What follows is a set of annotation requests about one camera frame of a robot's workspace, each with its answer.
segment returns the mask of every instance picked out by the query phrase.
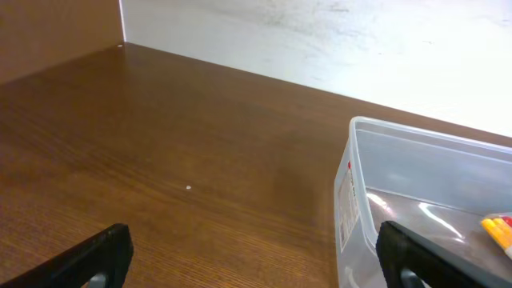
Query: label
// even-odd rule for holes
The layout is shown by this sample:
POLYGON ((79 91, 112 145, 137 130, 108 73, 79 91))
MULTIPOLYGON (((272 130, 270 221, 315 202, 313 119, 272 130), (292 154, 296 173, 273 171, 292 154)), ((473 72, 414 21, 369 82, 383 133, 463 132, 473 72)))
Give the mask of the label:
POLYGON ((349 162, 348 169, 345 173, 345 177, 343 178, 338 195, 340 207, 339 238, 342 251, 359 219, 359 204, 355 193, 354 178, 352 177, 351 168, 352 167, 349 162))

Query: wood grain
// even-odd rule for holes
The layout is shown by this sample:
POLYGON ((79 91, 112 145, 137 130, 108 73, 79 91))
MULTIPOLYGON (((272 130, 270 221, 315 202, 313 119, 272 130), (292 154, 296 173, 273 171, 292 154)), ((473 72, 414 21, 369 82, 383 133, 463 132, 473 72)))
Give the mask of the wood grain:
POLYGON ((124 222, 126 287, 336 287, 332 186, 356 115, 512 145, 131 44, 5 84, 0 281, 124 222))
POLYGON ((0 83, 120 42, 118 0, 0 1, 0 83))

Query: plastic box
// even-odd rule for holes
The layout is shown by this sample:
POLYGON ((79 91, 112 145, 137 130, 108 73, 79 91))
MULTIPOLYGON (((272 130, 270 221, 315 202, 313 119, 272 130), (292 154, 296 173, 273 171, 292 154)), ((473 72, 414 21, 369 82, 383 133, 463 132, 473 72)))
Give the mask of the plastic box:
POLYGON ((375 243, 391 219, 512 279, 512 261, 479 225, 512 211, 511 148, 353 118, 334 211, 340 287, 386 287, 375 243))

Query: white wall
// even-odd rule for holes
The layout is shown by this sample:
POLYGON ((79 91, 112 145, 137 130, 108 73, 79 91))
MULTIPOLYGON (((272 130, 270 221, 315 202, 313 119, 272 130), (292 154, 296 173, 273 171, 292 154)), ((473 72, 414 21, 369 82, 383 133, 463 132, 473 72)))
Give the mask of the white wall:
POLYGON ((512 136, 512 0, 122 0, 126 40, 512 136))

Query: wooden desk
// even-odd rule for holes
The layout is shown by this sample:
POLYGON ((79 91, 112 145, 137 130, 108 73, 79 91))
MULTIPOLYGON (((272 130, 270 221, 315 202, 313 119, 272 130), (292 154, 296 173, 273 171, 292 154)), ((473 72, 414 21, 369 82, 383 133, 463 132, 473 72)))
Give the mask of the wooden desk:
POLYGON ((6 84, 0 281, 124 222, 126 287, 336 287, 332 186, 355 115, 512 146, 131 44, 6 84))

